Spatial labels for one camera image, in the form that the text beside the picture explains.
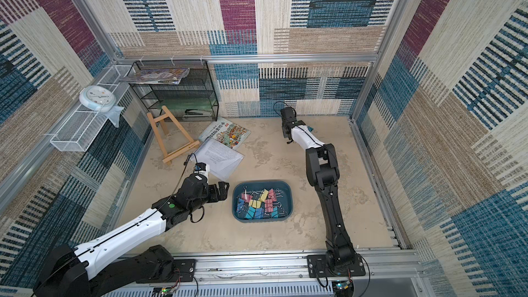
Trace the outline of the pink binder clip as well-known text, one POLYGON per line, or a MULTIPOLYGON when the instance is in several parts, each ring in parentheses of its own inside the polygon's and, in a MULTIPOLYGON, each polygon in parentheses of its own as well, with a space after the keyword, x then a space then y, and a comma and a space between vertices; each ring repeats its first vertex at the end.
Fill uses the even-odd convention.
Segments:
POLYGON ((240 194, 240 198, 243 199, 244 202, 250 204, 252 202, 252 193, 247 192, 246 190, 240 194))
POLYGON ((279 198, 282 198, 283 194, 278 189, 270 189, 266 198, 267 202, 277 202, 279 198))
POLYGON ((274 211, 274 202, 272 199, 266 199, 264 201, 264 205, 265 205, 265 212, 266 213, 273 213, 274 211))

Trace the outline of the yellow binder clip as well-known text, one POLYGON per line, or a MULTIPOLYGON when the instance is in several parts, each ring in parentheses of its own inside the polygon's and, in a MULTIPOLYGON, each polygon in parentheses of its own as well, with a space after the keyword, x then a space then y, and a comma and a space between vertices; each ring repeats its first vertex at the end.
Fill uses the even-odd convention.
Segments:
POLYGON ((255 209, 258 209, 258 208, 261 208, 262 207, 262 204, 263 202, 262 201, 259 201, 259 200, 252 200, 250 202, 250 206, 255 208, 255 209))

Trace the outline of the blue binder clip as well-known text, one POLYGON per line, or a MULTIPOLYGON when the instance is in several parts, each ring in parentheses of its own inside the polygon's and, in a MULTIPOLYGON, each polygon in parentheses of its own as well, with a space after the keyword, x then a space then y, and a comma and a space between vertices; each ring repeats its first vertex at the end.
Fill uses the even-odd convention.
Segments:
POLYGON ((265 209, 264 208, 258 208, 255 210, 254 218, 257 220, 262 220, 265 215, 265 209))

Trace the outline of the teal plastic storage box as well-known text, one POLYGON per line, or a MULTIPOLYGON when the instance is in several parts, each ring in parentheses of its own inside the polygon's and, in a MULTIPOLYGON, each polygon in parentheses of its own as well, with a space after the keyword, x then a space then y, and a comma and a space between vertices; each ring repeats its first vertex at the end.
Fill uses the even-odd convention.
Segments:
POLYGON ((293 212, 293 197, 290 186, 280 180, 261 180, 261 181, 247 181, 237 185, 233 192, 232 200, 232 214, 234 218, 243 223, 257 223, 257 222, 274 222, 274 221, 284 221, 286 220, 293 212), (279 198, 277 202, 274 202, 274 207, 283 208, 287 212, 286 218, 273 219, 272 213, 266 213, 262 220, 244 219, 246 210, 250 207, 249 203, 243 201, 240 198, 240 194, 243 191, 252 193, 252 200, 262 201, 262 208, 265 209, 264 201, 268 196, 268 191, 270 189, 278 189, 282 192, 282 198, 279 198))

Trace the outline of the teal binder clip pile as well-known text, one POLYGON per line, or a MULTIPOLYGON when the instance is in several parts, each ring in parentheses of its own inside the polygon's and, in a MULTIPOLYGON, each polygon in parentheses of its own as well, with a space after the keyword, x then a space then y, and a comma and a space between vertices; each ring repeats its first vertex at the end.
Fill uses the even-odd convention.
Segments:
POLYGON ((284 211, 283 208, 273 207, 273 210, 272 210, 273 219, 286 218, 286 217, 287 217, 287 212, 284 211))

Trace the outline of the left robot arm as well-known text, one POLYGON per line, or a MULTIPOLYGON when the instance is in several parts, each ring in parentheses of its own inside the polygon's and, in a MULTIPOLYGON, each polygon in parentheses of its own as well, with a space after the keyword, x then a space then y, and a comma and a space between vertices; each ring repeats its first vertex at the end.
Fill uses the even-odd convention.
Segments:
POLYGON ((163 246, 137 257, 120 257, 140 244, 192 219, 205 204, 226 200, 230 185, 209 184, 206 175, 192 173, 176 193, 155 202, 137 218, 76 247, 59 246, 48 254, 34 296, 103 296, 129 283, 167 282, 175 273, 174 258, 163 246))

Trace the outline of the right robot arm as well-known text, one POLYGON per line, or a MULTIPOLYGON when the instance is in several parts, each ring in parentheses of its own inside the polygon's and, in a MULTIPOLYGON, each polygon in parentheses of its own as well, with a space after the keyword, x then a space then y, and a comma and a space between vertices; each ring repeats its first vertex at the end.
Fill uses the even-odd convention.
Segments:
POLYGON ((327 268, 335 274, 364 274, 340 209, 340 170, 334 145, 317 139, 309 127, 297 118, 293 107, 281 109, 280 117, 284 137, 290 144, 296 143, 305 151, 307 180, 317 193, 325 221, 327 268))

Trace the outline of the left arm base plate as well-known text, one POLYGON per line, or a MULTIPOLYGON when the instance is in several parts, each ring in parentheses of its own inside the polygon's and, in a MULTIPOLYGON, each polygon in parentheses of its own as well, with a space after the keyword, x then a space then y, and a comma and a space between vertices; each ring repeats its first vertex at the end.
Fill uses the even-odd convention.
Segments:
POLYGON ((194 278, 196 259, 174 259, 171 263, 162 265, 155 276, 137 280, 136 283, 190 283, 194 278))

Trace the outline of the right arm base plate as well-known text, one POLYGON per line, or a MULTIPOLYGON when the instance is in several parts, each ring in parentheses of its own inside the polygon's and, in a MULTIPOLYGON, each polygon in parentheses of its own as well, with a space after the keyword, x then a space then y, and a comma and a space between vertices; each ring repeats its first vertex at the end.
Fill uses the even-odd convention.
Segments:
POLYGON ((365 263, 359 254, 355 254, 353 261, 345 265, 331 265, 326 254, 313 254, 306 257, 309 277, 324 279, 325 277, 355 277, 366 276, 365 263))

